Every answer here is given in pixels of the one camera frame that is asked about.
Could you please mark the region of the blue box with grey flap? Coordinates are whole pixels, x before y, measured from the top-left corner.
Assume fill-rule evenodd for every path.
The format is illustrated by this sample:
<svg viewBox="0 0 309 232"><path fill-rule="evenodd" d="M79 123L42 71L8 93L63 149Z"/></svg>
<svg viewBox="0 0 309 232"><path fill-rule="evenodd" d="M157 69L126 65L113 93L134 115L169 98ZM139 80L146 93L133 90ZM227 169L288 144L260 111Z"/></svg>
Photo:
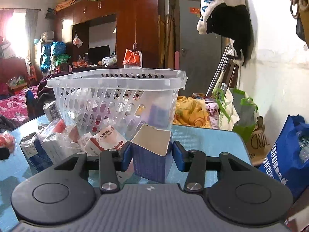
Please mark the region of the blue box with grey flap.
<svg viewBox="0 0 309 232"><path fill-rule="evenodd" d="M172 132L142 125L130 141L135 174L165 183L173 163Z"/></svg>

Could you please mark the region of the white red welcome box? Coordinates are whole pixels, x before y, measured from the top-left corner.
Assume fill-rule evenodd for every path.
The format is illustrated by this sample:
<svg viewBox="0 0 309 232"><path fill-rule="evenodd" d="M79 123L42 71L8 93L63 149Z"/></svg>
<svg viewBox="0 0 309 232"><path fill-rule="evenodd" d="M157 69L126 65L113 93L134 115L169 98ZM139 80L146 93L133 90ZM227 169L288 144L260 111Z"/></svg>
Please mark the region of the white red welcome box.
<svg viewBox="0 0 309 232"><path fill-rule="evenodd" d="M90 137L84 146L90 156L98 156L102 151L120 150L127 140L111 125Z"/></svg>

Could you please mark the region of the yellow orange blanket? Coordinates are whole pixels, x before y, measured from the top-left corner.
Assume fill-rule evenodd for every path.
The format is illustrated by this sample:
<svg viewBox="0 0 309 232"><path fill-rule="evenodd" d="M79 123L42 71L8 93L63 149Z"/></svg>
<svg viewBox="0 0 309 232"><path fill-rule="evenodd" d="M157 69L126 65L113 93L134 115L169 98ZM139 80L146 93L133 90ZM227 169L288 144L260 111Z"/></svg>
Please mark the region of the yellow orange blanket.
<svg viewBox="0 0 309 232"><path fill-rule="evenodd" d="M211 129L210 115L205 100L178 96L173 124Z"/></svg>

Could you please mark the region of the white wrapped box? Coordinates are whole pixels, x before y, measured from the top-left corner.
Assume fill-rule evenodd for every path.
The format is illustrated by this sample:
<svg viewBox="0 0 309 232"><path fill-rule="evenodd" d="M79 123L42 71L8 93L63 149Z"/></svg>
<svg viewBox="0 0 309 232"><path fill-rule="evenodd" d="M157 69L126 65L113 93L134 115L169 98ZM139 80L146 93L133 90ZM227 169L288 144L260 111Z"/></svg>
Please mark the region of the white wrapped box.
<svg viewBox="0 0 309 232"><path fill-rule="evenodd" d="M41 145L54 165L82 151L78 143L57 132L46 137Z"/></svg>

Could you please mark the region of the clear plastic basket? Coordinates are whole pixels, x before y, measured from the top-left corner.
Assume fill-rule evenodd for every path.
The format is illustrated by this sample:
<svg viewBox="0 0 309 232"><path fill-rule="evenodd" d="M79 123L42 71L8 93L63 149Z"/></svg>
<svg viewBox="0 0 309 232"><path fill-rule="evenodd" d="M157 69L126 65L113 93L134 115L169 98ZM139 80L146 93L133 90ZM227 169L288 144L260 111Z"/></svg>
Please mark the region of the clear plastic basket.
<svg viewBox="0 0 309 232"><path fill-rule="evenodd" d="M142 125L169 130L184 71L169 69L98 69L47 80L67 125L96 134L111 125L132 139Z"/></svg>

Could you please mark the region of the green white tote bag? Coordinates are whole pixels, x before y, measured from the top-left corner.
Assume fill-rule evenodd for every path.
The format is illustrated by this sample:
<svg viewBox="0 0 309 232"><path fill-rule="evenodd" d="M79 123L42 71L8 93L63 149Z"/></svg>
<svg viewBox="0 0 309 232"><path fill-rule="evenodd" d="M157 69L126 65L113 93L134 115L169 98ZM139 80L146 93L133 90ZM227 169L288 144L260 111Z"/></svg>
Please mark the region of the green white tote bag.
<svg viewBox="0 0 309 232"><path fill-rule="evenodd" d="M219 108L218 127L223 131L237 133L247 142L257 124L258 106L246 92L228 88L213 91L213 96Z"/></svg>

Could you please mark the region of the blue shopping bag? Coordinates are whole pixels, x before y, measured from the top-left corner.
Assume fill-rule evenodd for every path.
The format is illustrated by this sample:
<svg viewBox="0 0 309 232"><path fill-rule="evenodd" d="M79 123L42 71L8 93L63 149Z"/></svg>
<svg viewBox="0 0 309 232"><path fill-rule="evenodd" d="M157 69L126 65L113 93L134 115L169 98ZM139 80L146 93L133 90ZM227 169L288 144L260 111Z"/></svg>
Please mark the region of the blue shopping bag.
<svg viewBox="0 0 309 232"><path fill-rule="evenodd" d="M308 161L302 161L301 139L308 139L308 124L300 116L288 116L259 170L287 186L297 200L308 187Z"/></svg>

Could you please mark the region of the orange white plastic bag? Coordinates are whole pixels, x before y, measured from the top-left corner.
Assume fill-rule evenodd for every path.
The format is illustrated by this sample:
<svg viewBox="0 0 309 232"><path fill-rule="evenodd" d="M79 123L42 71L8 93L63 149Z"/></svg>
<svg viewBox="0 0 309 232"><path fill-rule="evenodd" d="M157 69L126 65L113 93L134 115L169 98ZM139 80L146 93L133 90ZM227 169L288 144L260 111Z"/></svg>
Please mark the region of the orange white plastic bag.
<svg viewBox="0 0 309 232"><path fill-rule="evenodd" d="M125 69L142 69L143 56L141 51L126 49L123 66Z"/></svg>

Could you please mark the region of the grey metal door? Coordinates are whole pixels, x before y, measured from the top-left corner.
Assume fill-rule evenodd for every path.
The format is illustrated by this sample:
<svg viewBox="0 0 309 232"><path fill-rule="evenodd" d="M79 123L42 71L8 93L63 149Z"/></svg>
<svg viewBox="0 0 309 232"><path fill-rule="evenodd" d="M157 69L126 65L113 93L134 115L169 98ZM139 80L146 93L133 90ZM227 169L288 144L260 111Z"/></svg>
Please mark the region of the grey metal door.
<svg viewBox="0 0 309 232"><path fill-rule="evenodd" d="M224 52L225 38L211 33L200 35L197 23L201 0L169 0L174 16L175 66L188 80L180 96L207 93Z"/></svg>

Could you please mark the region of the black hanging garment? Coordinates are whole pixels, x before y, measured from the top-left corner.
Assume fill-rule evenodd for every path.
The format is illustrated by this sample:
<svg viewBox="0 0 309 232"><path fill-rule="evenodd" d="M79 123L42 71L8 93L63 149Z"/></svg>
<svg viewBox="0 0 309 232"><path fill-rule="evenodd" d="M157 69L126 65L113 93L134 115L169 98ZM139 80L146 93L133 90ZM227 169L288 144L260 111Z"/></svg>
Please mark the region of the black hanging garment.
<svg viewBox="0 0 309 232"><path fill-rule="evenodd" d="M237 59L248 58L248 48L251 42L251 22L246 6L228 7L220 5L207 20L210 33L234 40L233 47Z"/></svg>

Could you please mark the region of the dark red wooden wardrobe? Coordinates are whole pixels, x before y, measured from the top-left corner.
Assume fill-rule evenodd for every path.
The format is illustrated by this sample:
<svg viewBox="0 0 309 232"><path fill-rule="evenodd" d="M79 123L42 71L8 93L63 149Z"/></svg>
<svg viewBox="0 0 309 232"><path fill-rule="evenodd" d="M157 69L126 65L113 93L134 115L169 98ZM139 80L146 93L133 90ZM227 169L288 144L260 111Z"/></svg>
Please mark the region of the dark red wooden wardrobe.
<svg viewBox="0 0 309 232"><path fill-rule="evenodd" d="M117 67L123 67L127 49L141 51L143 67L160 68L159 20L165 0L76 0L55 12L54 39L66 43L72 61L86 53L97 37L116 38Z"/></svg>

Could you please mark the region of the brown hanging bag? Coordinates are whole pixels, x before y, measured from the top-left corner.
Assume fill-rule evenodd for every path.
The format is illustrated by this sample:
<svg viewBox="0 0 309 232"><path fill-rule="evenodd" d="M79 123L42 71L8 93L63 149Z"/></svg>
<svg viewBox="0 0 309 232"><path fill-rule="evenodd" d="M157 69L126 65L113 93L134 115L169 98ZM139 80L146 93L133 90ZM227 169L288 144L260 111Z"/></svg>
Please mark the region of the brown hanging bag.
<svg viewBox="0 0 309 232"><path fill-rule="evenodd" d="M297 1L306 44L308 46L308 0Z"/></svg>

